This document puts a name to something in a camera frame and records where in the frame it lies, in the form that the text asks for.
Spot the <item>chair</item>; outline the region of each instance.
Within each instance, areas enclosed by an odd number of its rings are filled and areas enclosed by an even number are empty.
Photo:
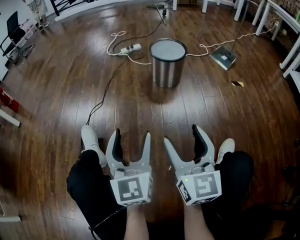
[[[3,52],[2,56],[6,56],[8,60],[14,64],[18,61],[20,56],[27,57],[30,51],[35,46],[34,43],[30,45],[21,44],[24,39],[26,32],[20,28],[19,22],[18,22],[18,12],[16,11],[14,14],[10,16],[10,18],[6,21],[6,26],[8,30],[8,35],[3,40],[3,42],[0,44],[0,49]],[[11,39],[11,43],[9,46],[4,50],[2,48],[4,42],[7,40],[7,38]]]

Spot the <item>black pants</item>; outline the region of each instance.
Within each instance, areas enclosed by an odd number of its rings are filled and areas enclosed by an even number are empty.
[[[202,204],[202,210],[212,234],[215,238],[223,238],[219,236],[222,231],[220,227],[229,230],[233,228],[233,218],[239,211],[254,174],[254,163],[245,152],[228,152],[215,169],[220,170],[222,195],[212,202]],[[122,208],[114,197],[110,177],[103,174],[98,155],[93,150],[82,152],[66,181],[67,191],[92,228]],[[123,239],[126,218],[127,211],[123,209],[98,226],[95,233],[102,240]]]

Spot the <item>fiducial marker cube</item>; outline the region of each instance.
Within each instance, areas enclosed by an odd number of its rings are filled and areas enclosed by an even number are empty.
[[[136,206],[151,201],[152,178],[149,172],[110,180],[115,200],[122,206]]]
[[[219,170],[181,176],[176,186],[187,206],[210,202],[222,194]]]

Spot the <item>trash can lid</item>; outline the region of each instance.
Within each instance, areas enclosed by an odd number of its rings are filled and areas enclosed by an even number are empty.
[[[186,56],[187,48],[180,41],[161,38],[150,45],[150,53],[159,61],[176,62]]]

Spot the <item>white sneaker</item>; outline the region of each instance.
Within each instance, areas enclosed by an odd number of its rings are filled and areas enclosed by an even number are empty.
[[[99,163],[101,167],[107,165],[107,160],[105,154],[101,151],[98,144],[98,138],[94,130],[89,125],[84,125],[81,128],[81,139],[84,146],[84,151],[94,150],[99,157]]]
[[[218,158],[216,160],[216,165],[220,164],[224,159],[224,155],[227,152],[233,153],[235,151],[235,141],[232,138],[227,138],[220,146],[218,152]]]

